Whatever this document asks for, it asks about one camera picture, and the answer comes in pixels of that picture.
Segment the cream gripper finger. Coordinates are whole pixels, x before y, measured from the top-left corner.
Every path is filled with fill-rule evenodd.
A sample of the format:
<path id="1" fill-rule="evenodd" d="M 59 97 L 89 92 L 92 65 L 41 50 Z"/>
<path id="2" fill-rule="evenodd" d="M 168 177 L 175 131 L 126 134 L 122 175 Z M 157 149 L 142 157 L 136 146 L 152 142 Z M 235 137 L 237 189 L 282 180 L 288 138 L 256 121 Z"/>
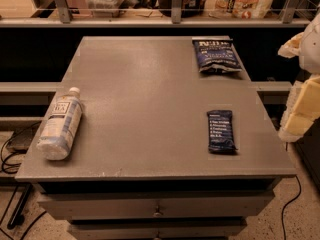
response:
<path id="1" fill-rule="evenodd" d="M 303 33 L 300 32 L 283 44 L 279 50 L 278 54 L 285 58 L 293 58 L 300 54 L 300 43 Z"/>
<path id="2" fill-rule="evenodd" d="M 320 117 L 320 76 L 295 81 L 280 121 L 278 135 L 284 142 L 296 142 Z"/>

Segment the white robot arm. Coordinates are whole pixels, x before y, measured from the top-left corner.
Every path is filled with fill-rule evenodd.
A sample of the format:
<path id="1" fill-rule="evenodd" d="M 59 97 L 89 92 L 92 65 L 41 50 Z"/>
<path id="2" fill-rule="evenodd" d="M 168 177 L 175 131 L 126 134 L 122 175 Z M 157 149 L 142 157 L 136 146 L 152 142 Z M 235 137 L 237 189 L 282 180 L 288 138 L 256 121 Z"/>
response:
<path id="1" fill-rule="evenodd" d="M 293 36 L 278 50 L 285 58 L 299 58 L 299 66 L 311 76 L 291 87 L 283 113 L 279 137 L 284 142 L 296 142 L 320 118 L 320 15 L 306 29 Z"/>

